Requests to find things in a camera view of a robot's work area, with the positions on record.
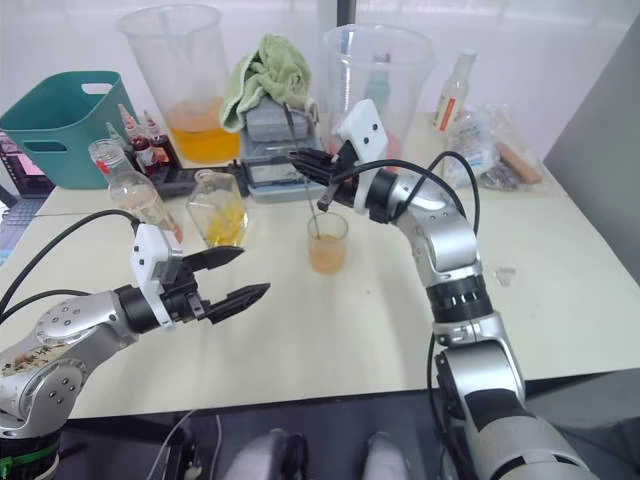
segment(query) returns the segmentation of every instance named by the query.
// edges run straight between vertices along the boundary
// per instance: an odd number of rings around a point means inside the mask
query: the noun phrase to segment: basket handle
[[[58,140],[25,140],[22,148],[32,153],[64,153],[67,146]]]
[[[109,90],[113,88],[113,85],[106,82],[96,83],[81,83],[80,88],[87,95],[106,95]]]

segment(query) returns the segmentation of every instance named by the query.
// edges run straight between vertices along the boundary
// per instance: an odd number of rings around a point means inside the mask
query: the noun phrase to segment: dropper bottle
[[[149,133],[149,142],[153,148],[156,157],[156,163],[160,167],[171,167],[175,169],[181,168],[180,159],[176,153],[169,135],[163,134],[160,127],[153,121],[151,115],[146,110],[144,116],[147,119],[147,132]]]
[[[133,147],[136,155],[136,161],[145,175],[151,175],[157,170],[157,165],[153,161],[153,149],[147,137],[140,132],[140,127],[135,119],[127,112],[127,109],[121,103],[118,104],[122,122],[124,123],[124,131],[129,137],[129,143]]]
[[[140,171],[140,165],[138,165],[138,162],[136,161],[133,147],[128,142],[126,142],[124,138],[122,138],[122,135],[120,135],[120,133],[118,133],[114,126],[111,125],[111,122],[106,122],[105,125],[107,127],[107,132],[109,133],[109,138],[111,138],[111,140],[116,142],[120,146],[120,148],[122,148],[122,151],[124,151],[124,154],[127,157],[127,160],[129,160],[131,166],[137,171]]]

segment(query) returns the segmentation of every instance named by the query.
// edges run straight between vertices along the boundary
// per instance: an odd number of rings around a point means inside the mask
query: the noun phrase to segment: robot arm
[[[336,155],[301,150],[291,161],[328,186],[318,202],[321,210],[332,201],[353,207],[364,198],[363,213],[396,225],[409,240],[431,303],[435,338],[445,347],[436,356],[441,391],[448,411],[464,421],[477,477],[593,480],[564,438],[524,407],[524,383],[485,287],[476,236],[451,195],[431,179],[385,169],[373,170],[364,184],[357,178],[341,181],[354,165],[377,160],[379,143],[386,141],[378,137],[382,124],[370,100],[356,105],[338,131],[346,142]],[[369,145],[375,146],[371,155]]]
[[[242,252],[218,247],[184,256],[172,233],[140,224],[131,254],[138,288],[65,300],[42,315],[26,338],[0,352],[0,459],[55,445],[89,375],[140,334],[194,319],[215,324],[260,299],[269,284],[244,287],[213,305],[198,293],[194,272]],[[55,455],[53,449],[43,464],[25,465],[15,478],[36,477]]]

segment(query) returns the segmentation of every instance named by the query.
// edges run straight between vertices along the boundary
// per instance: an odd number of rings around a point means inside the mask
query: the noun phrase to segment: yellow liquid
[[[221,98],[209,108],[193,111],[187,102],[167,114],[167,123],[184,157],[195,163],[211,164],[233,160],[240,153],[240,134],[222,129],[218,121]]]
[[[312,238],[309,248],[311,266],[318,273],[335,273],[342,268],[346,256],[345,242],[339,238],[321,233]]]
[[[210,247],[219,245],[239,246],[247,229],[247,215],[242,202],[232,203],[216,213],[207,228],[205,241]]]

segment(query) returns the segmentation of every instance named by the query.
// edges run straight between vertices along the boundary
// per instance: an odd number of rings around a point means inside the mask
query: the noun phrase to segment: green towel
[[[229,79],[220,108],[220,124],[228,132],[245,126],[245,113],[270,95],[282,105],[305,110],[311,72],[302,54],[284,37],[268,33],[255,52],[242,57]]]

